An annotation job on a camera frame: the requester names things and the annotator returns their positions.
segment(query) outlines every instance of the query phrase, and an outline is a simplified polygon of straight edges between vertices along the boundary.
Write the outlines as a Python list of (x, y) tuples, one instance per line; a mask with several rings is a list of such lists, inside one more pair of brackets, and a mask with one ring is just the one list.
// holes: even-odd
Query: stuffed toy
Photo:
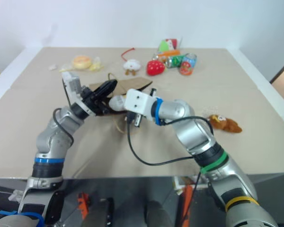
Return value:
[(209, 122), (212, 124), (212, 126), (215, 129), (221, 129), (233, 133), (242, 132), (242, 128), (238, 126), (238, 123), (222, 115), (217, 115), (217, 114), (210, 115)]

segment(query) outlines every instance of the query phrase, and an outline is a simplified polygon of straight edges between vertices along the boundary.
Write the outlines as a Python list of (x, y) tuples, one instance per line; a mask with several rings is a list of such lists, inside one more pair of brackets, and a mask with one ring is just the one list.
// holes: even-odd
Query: yellow toy food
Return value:
[(91, 66), (91, 59), (88, 56), (77, 56), (72, 60), (72, 65), (77, 70), (88, 69)]

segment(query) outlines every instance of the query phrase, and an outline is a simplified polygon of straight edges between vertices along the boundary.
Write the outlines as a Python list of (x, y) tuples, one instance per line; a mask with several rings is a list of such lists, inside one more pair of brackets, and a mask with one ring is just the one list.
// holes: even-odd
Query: table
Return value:
[[(129, 79), (133, 76), (124, 74), (120, 57), (125, 50), (47, 47), (36, 55), (0, 100), (0, 177), (27, 178), (31, 174), (37, 135), (46, 127), (53, 109), (67, 105), (61, 74), (48, 67), (70, 63), (75, 55), (99, 56), (105, 67), (95, 73), (79, 72), (82, 85), (103, 82), (109, 72), (118, 79)], [(198, 56), (191, 76), (182, 76), (177, 69), (147, 76), (145, 67), (154, 52), (136, 49), (126, 54), (127, 59), (141, 62), (137, 76), (153, 80), (145, 92), (155, 87), (165, 100), (186, 100), (197, 115), (219, 113), (236, 120), (242, 133), (215, 131), (215, 136), (243, 171), (284, 172), (284, 121), (226, 49), (182, 50)], [(74, 139), (64, 163), (65, 178), (192, 175), (199, 170), (192, 160), (156, 167), (140, 163), (111, 116), (88, 118)], [(148, 162), (187, 156), (171, 126), (159, 127), (144, 119), (132, 135), (132, 143)]]

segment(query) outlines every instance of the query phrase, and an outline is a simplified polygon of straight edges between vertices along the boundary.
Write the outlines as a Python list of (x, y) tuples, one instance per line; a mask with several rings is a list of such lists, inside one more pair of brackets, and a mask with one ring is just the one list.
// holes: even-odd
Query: red can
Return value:
[(193, 53), (188, 53), (184, 56), (181, 67), (180, 73), (182, 75), (189, 76), (193, 73), (195, 63), (197, 61), (197, 56)]

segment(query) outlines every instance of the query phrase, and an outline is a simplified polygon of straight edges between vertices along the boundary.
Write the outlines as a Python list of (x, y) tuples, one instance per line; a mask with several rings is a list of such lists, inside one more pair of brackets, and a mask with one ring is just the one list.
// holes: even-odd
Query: soda can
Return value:
[(158, 53), (154, 54), (152, 59), (165, 63), (165, 61), (167, 60), (167, 58), (169, 56), (174, 56), (174, 55), (180, 55), (180, 51), (179, 50), (171, 50), (171, 51), (158, 52)]
[(191, 75), (193, 73), (195, 63), (197, 61), (197, 56), (193, 53), (188, 53), (184, 56), (181, 67), (180, 67), (180, 73), (182, 75)]
[(170, 56), (167, 58), (165, 65), (167, 68), (180, 67), (185, 55)]

